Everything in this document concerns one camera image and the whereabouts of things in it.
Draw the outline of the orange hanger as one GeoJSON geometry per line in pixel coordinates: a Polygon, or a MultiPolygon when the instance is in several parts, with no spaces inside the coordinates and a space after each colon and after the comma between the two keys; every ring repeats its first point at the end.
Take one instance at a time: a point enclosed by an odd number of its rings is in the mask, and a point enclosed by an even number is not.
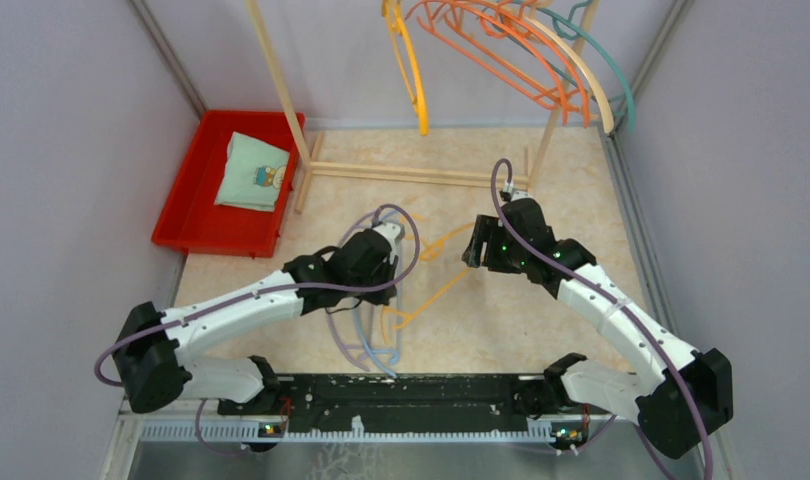
{"type": "Polygon", "coordinates": [[[528,100],[566,121],[577,108],[563,85],[558,46],[522,25],[505,1],[418,1],[404,14],[426,33],[489,72],[528,100]]]}
{"type": "Polygon", "coordinates": [[[603,119],[604,116],[596,106],[596,102],[604,98],[601,84],[581,55],[561,39],[552,28],[536,18],[538,8],[542,6],[542,3],[539,1],[505,2],[507,5],[502,8],[504,12],[520,17],[523,26],[529,28],[532,33],[540,34],[544,39],[553,41],[558,46],[559,52],[567,57],[567,63],[562,64],[555,54],[549,55],[550,62],[560,68],[563,85],[573,94],[572,105],[577,108],[577,111],[572,113],[568,120],[563,121],[559,117],[559,121],[566,124],[571,118],[576,118],[587,127],[592,122],[603,119]]]}

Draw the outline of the yellow hanger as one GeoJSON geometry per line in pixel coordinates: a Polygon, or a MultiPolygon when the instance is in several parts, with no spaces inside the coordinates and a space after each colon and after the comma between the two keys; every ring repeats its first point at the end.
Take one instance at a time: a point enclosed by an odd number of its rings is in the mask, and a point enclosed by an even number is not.
{"type": "MultiPolygon", "coordinates": [[[[423,263],[431,263],[438,259],[443,253],[446,243],[452,240],[457,235],[471,229],[475,225],[474,222],[461,224],[446,234],[438,237],[435,241],[429,243],[425,240],[419,242],[421,250],[419,261],[423,263]]],[[[468,274],[468,269],[464,268],[452,277],[440,289],[434,292],[430,297],[423,301],[415,310],[411,312],[405,311],[402,307],[382,307],[379,314],[379,327],[381,329],[382,340],[385,345],[390,344],[389,337],[393,333],[399,333],[406,326],[408,326],[415,318],[424,313],[430,308],[432,304],[437,302],[443,295],[453,288],[458,282],[464,279],[468,274]]]]}
{"type": "Polygon", "coordinates": [[[408,101],[417,117],[418,131],[421,136],[427,136],[430,129],[428,106],[418,59],[402,14],[401,2],[383,0],[381,2],[381,16],[387,28],[408,101]]]}

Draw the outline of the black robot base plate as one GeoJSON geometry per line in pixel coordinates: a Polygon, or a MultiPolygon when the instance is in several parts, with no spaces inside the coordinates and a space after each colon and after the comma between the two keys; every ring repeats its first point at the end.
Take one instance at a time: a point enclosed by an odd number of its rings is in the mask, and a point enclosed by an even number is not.
{"type": "Polygon", "coordinates": [[[224,416],[272,415],[291,433],[346,432],[360,417],[368,433],[517,433],[530,420],[579,415],[535,374],[291,374],[245,404],[219,402],[224,416]]]}

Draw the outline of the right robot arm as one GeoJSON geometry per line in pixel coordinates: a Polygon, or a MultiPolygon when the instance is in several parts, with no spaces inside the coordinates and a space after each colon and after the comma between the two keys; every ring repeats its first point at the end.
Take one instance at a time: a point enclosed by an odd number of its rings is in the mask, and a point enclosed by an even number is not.
{"type": "Polygon", "coordinates": [[[733,417],[732,365],[673,335],[615,285],[574,239],[558,240],[531,198],[501,216],[479,215],[462,254],[470,268],[520,274],[587,320],[631,371],[568,353],[544,371],[540,405],[569,412],[589,404],[631,421],[661,454],[679,459],[733,417]]]}

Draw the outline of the blue hanger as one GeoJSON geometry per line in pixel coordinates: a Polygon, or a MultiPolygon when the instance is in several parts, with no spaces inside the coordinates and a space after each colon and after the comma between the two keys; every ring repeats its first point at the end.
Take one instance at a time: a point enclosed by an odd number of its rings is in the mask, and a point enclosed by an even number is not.
{"type": "Polygon", "coordinates": [[[401,335],[394,334],[393,343],[390,343],[389,340],[377,342],[374,339],[375,334],[384,330],[384,327],[376,327],[378,320],[381,320],[380,307],[368,305],[356,307],[353,310],[353,326],[358,342],[355,347],[350,348],[350,351],[357,352],[357,355],[352,356],[351,359],[363,371],[368,372],[369,364],[372,364],[380,374],[396,379],[398,373],[395,371],[395,367],[402,355],[401,335]]]}

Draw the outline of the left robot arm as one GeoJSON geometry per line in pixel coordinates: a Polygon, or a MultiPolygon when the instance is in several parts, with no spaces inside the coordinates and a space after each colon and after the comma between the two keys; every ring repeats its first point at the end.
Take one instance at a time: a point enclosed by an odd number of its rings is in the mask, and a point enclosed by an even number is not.
{"type": "Polygon", "coordinates": [[[151,413],[181,399],[219,399],[273,411],[281,388],[259,356],[226,360],[207,351],[258,327],[330,310],[346,299],[386,305],[400,259],[403,228],[382,222],[343,246],[301,255],[263,279],[220,297],[158,310],[146,302],[131,309],[112,352],[114,366],[135,413],[151,413]]]}

